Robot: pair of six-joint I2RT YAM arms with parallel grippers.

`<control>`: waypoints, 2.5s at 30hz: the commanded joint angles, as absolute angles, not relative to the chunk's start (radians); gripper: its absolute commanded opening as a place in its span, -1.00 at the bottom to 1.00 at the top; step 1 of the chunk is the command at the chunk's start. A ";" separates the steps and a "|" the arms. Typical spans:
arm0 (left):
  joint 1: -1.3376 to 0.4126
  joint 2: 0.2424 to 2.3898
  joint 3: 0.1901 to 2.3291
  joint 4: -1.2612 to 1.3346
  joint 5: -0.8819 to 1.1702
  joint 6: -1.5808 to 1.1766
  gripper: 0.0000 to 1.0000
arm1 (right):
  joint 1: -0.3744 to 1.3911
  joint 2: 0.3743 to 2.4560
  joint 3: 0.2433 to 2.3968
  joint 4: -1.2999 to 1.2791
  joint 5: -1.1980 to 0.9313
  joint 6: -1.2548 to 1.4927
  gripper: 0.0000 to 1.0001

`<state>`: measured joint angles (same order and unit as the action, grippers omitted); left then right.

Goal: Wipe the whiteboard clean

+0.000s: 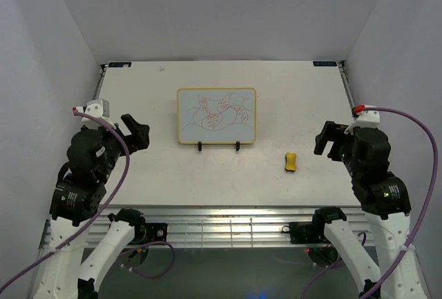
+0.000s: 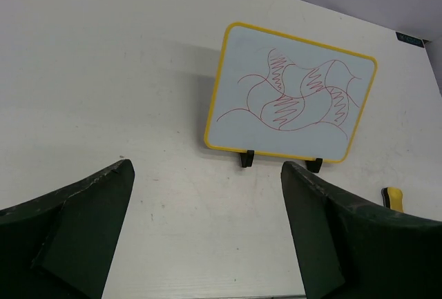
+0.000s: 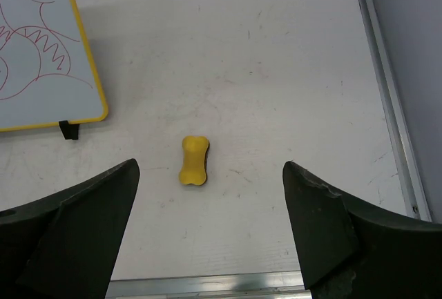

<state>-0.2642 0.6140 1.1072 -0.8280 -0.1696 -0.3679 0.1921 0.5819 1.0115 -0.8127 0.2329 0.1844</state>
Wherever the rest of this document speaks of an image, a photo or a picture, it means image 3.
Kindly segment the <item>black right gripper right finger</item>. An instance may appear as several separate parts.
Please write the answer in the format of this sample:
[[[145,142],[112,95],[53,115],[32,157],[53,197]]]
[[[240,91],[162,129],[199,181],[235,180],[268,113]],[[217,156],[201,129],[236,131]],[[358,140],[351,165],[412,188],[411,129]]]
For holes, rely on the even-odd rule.
[[[282,171],[303,284],[313,298],[440,298],[441,225],[383,209],[295,162]]]

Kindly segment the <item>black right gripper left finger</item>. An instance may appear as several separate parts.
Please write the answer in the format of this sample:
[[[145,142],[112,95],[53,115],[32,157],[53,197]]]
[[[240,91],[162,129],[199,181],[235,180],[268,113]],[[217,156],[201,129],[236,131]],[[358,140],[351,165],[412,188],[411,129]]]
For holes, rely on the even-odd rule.
[[[134,159],[1,212],[2,298],[104,298],[140,180]]]

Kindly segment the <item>yellow bone-shaped eraser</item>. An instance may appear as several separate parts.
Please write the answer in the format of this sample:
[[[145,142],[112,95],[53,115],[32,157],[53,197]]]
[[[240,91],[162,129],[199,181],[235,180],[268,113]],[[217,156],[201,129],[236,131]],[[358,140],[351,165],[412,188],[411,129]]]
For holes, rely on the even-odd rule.
[[[183,185],[202,186],[207,180],[206,156],[209,140],[203,136],[186,136],[182,140],[183,163],[179,181]]]

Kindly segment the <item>yellow-framed whiteboard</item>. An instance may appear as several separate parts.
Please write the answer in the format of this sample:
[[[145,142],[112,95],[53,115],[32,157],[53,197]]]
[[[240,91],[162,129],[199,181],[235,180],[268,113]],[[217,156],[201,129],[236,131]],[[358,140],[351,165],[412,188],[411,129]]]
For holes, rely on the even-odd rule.
[[[1,0],[1,131],[107,115],[76,1]]]

